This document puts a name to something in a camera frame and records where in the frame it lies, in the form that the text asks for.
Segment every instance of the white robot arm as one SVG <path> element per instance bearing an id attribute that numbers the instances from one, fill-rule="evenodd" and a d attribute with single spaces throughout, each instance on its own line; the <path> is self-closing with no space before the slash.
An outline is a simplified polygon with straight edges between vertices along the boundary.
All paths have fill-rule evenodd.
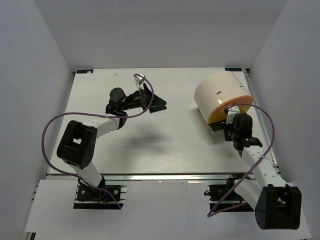
<path id="1" fill-rule="evenodd" d="M 254 210 L 261 229 L 298 229 L 302 194 L 298 187 L 289 186 L 275 171 L 262 143 L 252 137 L 253 120 L 246 114 L 253 97 L 233 72 L 219 72 L 203 80 L 194 93 L 194 101 L 212 132 L 222 130 L 224 140 L 233 142 L 256 180 L 245 174 L 231 175 L 225 187 L 209 186 L 211 199 L 218 202 L 208 213 L 212 217 L 223 209 L 217 207 L 224 200 L 244 199 Z M 244 207 L 245 203 L 228 209 Z"/>
<path id="2" fill-rule="evenodd" d="M 137 91 L 126 96 L 121 88 L 112 89 L 105 109 L 106 117 L 96 117 L 85 122 L 70 121 L 57 148 L 57 156 L 76 171 L 81 179 L 79 183 L 86 189 L 86 192 L 90 192 L 90 196 L 95 200 L 100 200 L 105 195 L 104 191 L 95 188 L 105 189 L 106 187 L 104 177 L 92 162 L 96 139 L 122 128 L 128 118 L 126 110 L 142 108 L 155 113 L 167 109 L 167 102 L 153 94 L 143 83 L 145 76 L 142 73 L 136 75 Z"/>

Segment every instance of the white floor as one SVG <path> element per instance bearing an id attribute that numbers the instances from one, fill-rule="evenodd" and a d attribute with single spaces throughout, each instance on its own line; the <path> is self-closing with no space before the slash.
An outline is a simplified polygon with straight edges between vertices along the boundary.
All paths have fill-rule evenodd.
<path id="1" fill-rule="evenodd" d="M 26 232 L 36 240 L 300 240 L 298 230 L 261 230 L 253 212 L 207 218 L 207 183 L 131 181 L 122 210 L 73 209 L 76 180 L 41 180 Z"/>
<path id="2" fill-rule="evenodd" d="M 93 163 L 103 174 L 243 173 L 248 170 L 232 142 L 223 132 L 211 133 L 197 111 L 194 93 L 198 84 L 224 68 L 132 68 L 95 69 L 75 75 L 66 112 L 105 113 L 109 93 L 120 87 L 126 95 L 137 90 L 135 73 L 144 73 L 155 94 L 167 101 L 167 110 L 128 119 L 125 126 L 96 141 Z M 234 72 L 248 88 L 243 72 Z M 128 110 L 128 115 L 141 109 Z M 253 136 L 267 147 L 253 108 Z M 71 120 L 91 117 L 64 117 L 51 162 L 64 171 L 73 170 L 55 154 L 62 134 Z"/>

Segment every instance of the gray wall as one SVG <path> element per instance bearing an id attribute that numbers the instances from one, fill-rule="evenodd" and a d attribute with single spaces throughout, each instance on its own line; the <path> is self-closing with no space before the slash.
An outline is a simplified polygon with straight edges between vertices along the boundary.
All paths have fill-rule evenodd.
<path id="1" fill-rule="evenodd" d="M 0 238 L 18 240 L 48 167 L 42 130 L 64 110 L 73 77 L 32 0 L 1 1 L 0 72 Z M 57 128 L 47 135 L 49 154 Z"/>
<path id="2" fill-rule="evenodd" d="M 77 68 L 250 67 L 285 0 L 35 0 Z"/>
<path id="3" fill-rule="evenodd" d="M 274 119 L 273 147 L 299 186 L 312 239 L 320 239 L 320 2 L 289 0 L 251 69 L 257 103 Z"/>

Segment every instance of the purple cable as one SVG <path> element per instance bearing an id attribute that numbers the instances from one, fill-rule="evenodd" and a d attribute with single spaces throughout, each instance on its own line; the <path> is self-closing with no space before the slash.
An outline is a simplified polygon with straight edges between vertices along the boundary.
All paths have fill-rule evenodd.
<path id="1" fill-rule="evenodd" d="M 131 119 L 131 118 L 135 118 L 138 117 L 142 114 L 144 114 L 146 111 L 148 111 L 148 109 L 151 107 L 151 104 L 154 100 L 154 96 L 155 96 L 155 92 L 154 92 L 154 88 L 152 87 L 151 83 L 146 79 L 146 77 L 140 75 L 140 74 L 134 74 L 134 77 L 139 76 L 141 78 L 143 78 L 150 86 L 151 88 L 151 100 L 150 103 L 148 104 L 148 106 L 140 113 L 136 114 L 136 115 L 132 115 L 132 116 L 108 116 L 108 118 L 110 119 Z M 118 201 L 115 199 L 115 197 L 111 194 L 111 192 L 109 192 L 108 190 L 104 189 L 104 188 L 99 188 L 99 187 L 95 187 L 92 186 L 91 184 L 87 183 L 84 181 L 84 179 L 82 177 L 80 177 L 77 174 L 71 173 L 71 172 L 67 172 L 67 171 L 63 171 L 60 170 L 59 168 L 55 167 L 54 165 L 52 165 L 52 163 L 49 161 L 47 154 L 46 154 L 46 150 L 45 150 L 45 136 L 46 136 L 46 132 L 47 129 L 49 127 L 49 125 L 56 120 L 57 118 L 60 118 L 62 116 L 66 116 L 66 115 L 85 115 L 85 116 L 93 116 L 93 117 L 98 117 L 98 118 L 105 118 L 105 115 L 99 115 L 99 114 L 93 114 L 93 113 L 85 113 L 85 112 L 65 112 L 65 113 L 61 113 L 55 117 L 53 117 L 50 121 L 48 121 L 48 123 L 45 125 L 43 132 L 42 132 L 42 136 L 41 136 L 41 150 L 42 150 L 42 155 L 44 157 L 44 160 L 46 161 L 46 163 L 54 170 L 56 170 L 59 173 L 62 173 L 64 175 L 70 175 L 70 176 L 74 176 L 80 180 L 82 180 L 88 187 L 99 190 L 99 191 L 103 191 L 107 194 L 110 195 L 110 197 L 113 199 L 113 201 L 115 201 L 115 203 L 117 204 L 117 206 L 119 207 L 119 209 L 121 209 L 120 204 L 118 203 Z"/>
<path id="2" fill-rule="evenodd" d="M 270 120 L 270 123 L 271 123 L 271 127 L 272 127 L 272 139 L 271 139 L 271 142 L 270 142 L 270 145 L 269 147 L 266 149 L 266 151 L 262 154 L 262 157 L 260 157 L 258 159 L 258 161 L 256 161 L 255 164 L 252 165 L 252 167 L 249 169 L 249 171 L 243 175 L 243 177 L 225 194 L 223 195 L 222 198 L 220 198 L 220 200 L 214 205 L 213 208 L 211 208 L 211 210 L 209 211 L 209 213 L 207 214 L 207 217 L 210 218 L 218 213 L 222 213 L 222 212 L 225 212 L 225 211 L 229 211 L 229 210 L 232 210 L 232 209 L 236 209 L 236 208 L 239 208 L 239 207 L 242 207 L 246 204 L 248 204 L 247 202 L 244 202 L 244 203 L 240 203 L 240 204 L 237 204 L 235 206 L 231 206 L 231 207 L 227 207 L 227 208 L 224 208 L 224 209 L 221 209 L 219 211 L 215 211 L 217 209 L 217 207 L 235 190 L 235 188 L 244 180 L 246 179 L 249 174 L 252 173 L 252 171 L 255 169 L 255 167 L 262 162 L 262 160 L 264 159 L 264 157 L 268 154 L 268 152 L 271 150 L 274 142 L 275 142 L 275 137 L 276 137 L 276 130 L 275 130 L 275 125 L 274 125 L 274 121 L 272 120 L 271 116 L 264 110 L 262 109 L 261 107 L 259 106 L 256 106 L 256 105 L 253 105 L 253 104 L 246 104 L 246 103 L 239 103 L 239 104 L 234 104 L 234 105 L 231 105 L 231 106 L 228 106 L 227 109 L 229 108 L 232 108 L 232 107 L 235 107 L 235 106 L 251 106 L 251 107 L 254 107 L 256 109 L 259 109 L 261 110 L 262 112 L 264 112 L 264 114 L 269 118 Z"/>

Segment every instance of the purple wire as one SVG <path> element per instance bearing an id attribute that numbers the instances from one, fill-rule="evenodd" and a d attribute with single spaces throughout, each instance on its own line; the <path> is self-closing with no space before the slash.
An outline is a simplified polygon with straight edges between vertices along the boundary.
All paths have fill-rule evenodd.
<path id="1" fill-rule="evenodd" d="M 146 77 L 140 75 L 140 74 L 134 74 L 133 75 L 134 77 L 136 76 L 139 76 L 141 78 L 143 78 L 147 83 L 148 85 L 150 86 L 151 88 L 151 100 L 150 100 L 150 103 L 148 104 L 148 106 L 140 113 L 136 114 L 136 115 L 132 115 L 132 116 L 108 116 L 108 118 L 110 119 L 131 119 L 131 118 L 135 118 L 135 117 L 138 117 L 142 114 L 144 114 L 146 111 L 148 111 L 148 109 L 151 107 L 151 104 L 154 100 L 154 96 L 155 96 L 155 92 L 154 92 L 154 88 L 152 87 L 151 83 L 146 79 Z M 96 190 L 99 190 L 99 191 L 103 191 L 107 194 L 110 195 L 110 197 L 113 199 L 113 201 L 115 201 L 115 203 L 117 204 L 117 206 L 119 207 L 119 209 L 121 209 L 121 206 L 120 204 L 118 203 L 118 201 L 115 199 L 115 197 L 111 194 L 111 192 L 109 192 L 108 190 L 104 189 L 104 188 L 99 188 L 99 187 L 95 187 L 95 186 L 92 186 L 91 184 L 87 183 L 82 177 L 80 177 L 79 175 L 77 174 L 74 174 L 74 173 L 71 173 L 71 172 L 67 172 L 67 171 L 63 171 L 63 170 L 60 170 L 59 168 L 55 167 L 51 162 L 50 160 L 48 159 L 47 157 L 47 154 L 46 154 L 46 150 L 45 150 L 45 136 L 46 136 L 46 132 L 47 132 L 47 129 L 49 127 L 49 125 L 56 119 L 62 117 L 62 116 L 66 116 L 66 115 L 84 115 L 84 116 L 92 116 L 92 117 L 98 117 L 98 118 L 105 118 L 106 116 L 105 115 L 99 115 L 99 114 L 93 114 L 93 113 L 85 113 L 85 112 L 65 112 L 65 113 L 61 113 L 55 117 L 53 117 L 52 119 L 50 119 L 50 121 L 48 121 L 48 123 L 45 125 L 44 129 L 43 129 L 43 132 L 42 132 L 42 136 L 41 136 L 41 150 L 42 150 L 42 155 L 44 157 L 44 160 L 46 161 L 46 163 L 54 170 L 56 170 L 57 172 L 59 173 L 62 173 L 64 175 L 70 175 L 70 176 L 74 176 L 80 180 L 82 180 L 88 187 L 92 188 L 92 189 L 96 189 Z"/>
<path id="2" fill-rule="evenodd" d="M 214 215 L 217 215 L 218 213 L 222 213 L 222 212 L 225 212 L 225 211 L 229 211 L 229 210 L 232 210 L 232 209 L 236 209 L 236 208 L 239 208 L 239 207 L 242 207 L 246 204 L 248 204 L 247 202 L 244 202 L 244 203 L 240 203 L 240 204 L 237 204 L 235 206 L 231 206 L 231 207 L 227 207 L 227 208 L 224 208 L 224 209 L 221 209 L 219 211 L 215 211 L 217 209 L 217 207 L 235 190 L 235 188 L 244 180 L 246 179 L 249 174 L 252 173 L 252 171 L 255 169 L 255 167 L 262 162 L 262 160 L 264 159 L 264 157 L 268 154 L 268 152 L 271 150 L 274 142 L 275 142 L 275 137 L 276 137 L 276 130 L 275 130 L 275 125 L 274 125 L 274 121 L 272 120 L 271 116 L 264 110 L 262 109 L 261 107 L 259 106 L 256 106 L 256 105 L 253 105 L 253 104 L 247 104 L 247 103 L 239 103 L 239 104 L 234 104 L 234 105 L 231 105 L 231 106 L 228 106 L 227 109 L 229 108 L 232 108 L 232 107 L 235 107 L 235 106 L 251 106 L 251 107 L 254 107 L 256 109 L 259 109 L 261 110 L 262 112 L 264 112 L 264 114 L 269 118 L 270 120 L 270 123 L 271 123 L 271 127 L 272 127 L 272 139 L 271 139 L 271 142 L 270 142 L 270 145 L 269 147 L 266 149 L 266 151 L 262 154 L 262 157 L 260 157 L 258 159 L 258 161 L 255 162 L 255 164 L 252 165 L 252 167 L 248 170 L 248 172 L 246 174 L 243 175 L 243 177 L 225 194 L 223 195 L 223 197 L 220 198 L 220 200 L 213 206 L 213 208 L 211 208 L 211 210 L 209 211 L 209 213 L 207 214 L 207 217 L 210 218 Z"/>

